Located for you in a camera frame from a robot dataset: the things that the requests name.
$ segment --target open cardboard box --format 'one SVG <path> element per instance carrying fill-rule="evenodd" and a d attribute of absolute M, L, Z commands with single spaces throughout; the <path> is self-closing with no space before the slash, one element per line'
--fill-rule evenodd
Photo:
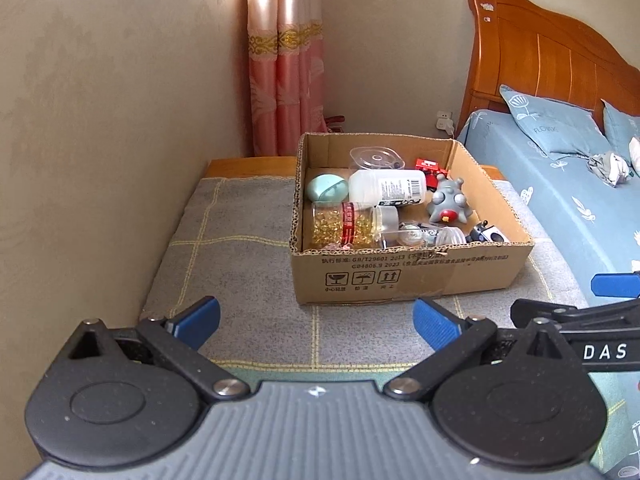
<path fill-rule="evenodd" d="M 311 202 L 306 184 L 322 173 L 348 177 L 350 151 L 359 146 L 395 150 L 412 168 L 416 159 L 436 161 L 449 177 L 462 177 L 462 191 L 474 215 L 454 224 L 465 234 L 481 220 L 496 225 L 509 243 L 474 242 L 432 248 L 392 247 L 354 251 L 310 250 Z M 427 202 L 399 208 L 401 221 L 427 221 Z M 533 248 L 511 206 L 465 147 L 451 139 L 393 134 L 305 134 L 298 167 L 291 223 L 291 269 L 298 303 L 372 303 L 441 296 L 511 285 Z"/>

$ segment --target gold curtain trim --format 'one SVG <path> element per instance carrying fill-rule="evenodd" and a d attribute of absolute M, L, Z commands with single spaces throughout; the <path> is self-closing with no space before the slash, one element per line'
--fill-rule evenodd
<path fill-rule="evenodd" d="M 290 27 L 268 36 L 249 35 L 249 53 L 256 56 L 285 50 L 297 50 L 307 46 L 312 40 L 322 36 L 322 23 L 311 22 L 301 27 Z"/>

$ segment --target gray toy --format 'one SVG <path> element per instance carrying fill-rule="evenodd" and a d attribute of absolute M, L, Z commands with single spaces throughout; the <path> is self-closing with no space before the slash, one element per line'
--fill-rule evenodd
<path fill-rule="evenodd" d="M 427 204 L 427 213 L 431 215 L 429 222 L 459 222 L 466 224 L 466 219 L 473 214 L 462 193 L 464 180 L 449 180 L 443 174 L 437 176 L 438 187 Z"/>

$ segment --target bed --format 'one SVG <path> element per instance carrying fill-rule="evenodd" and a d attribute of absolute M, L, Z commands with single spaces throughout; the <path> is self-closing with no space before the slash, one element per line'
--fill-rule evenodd
<path fill-rule="evenodd" d="M 640 115 L 640 71 L 599 33 L 529 0 L 468 0 L 476 35 L 456 135 L 480 164 L 497 166 L 567 260 L 592 305 L 598 272 L 630 272 L 640 265 L 640 177 L 615 189 L 586 162 L 550 160 L 518 127 L 500 86 L 593 111 L 604 131 L 602 99 Z M 609 427 L 594 464 L 612 478 L 638 446 L 640 374 L 593 374 L 609 408 Z M 607 465 L 602 458 L 608 459 Z"/>

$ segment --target blue pillow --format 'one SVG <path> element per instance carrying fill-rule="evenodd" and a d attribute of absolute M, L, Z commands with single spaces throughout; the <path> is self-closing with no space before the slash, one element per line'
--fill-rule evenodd
<path fill-rule="evenodd" d="M 500 86 L 500 95 L 520 129 L 552 160 L 588 158 L 611 150 L 591 112 L 584 108 L 516 92 L 505 85 Z"/>
<path fill-rule="evenodd" d="M 629 143 L 634 137 L 640 137 L 640 117 L 627 115 L 616 110 L 604 99 L 604 134 L 607 136 L 613 151 L 631 164 Z"/>

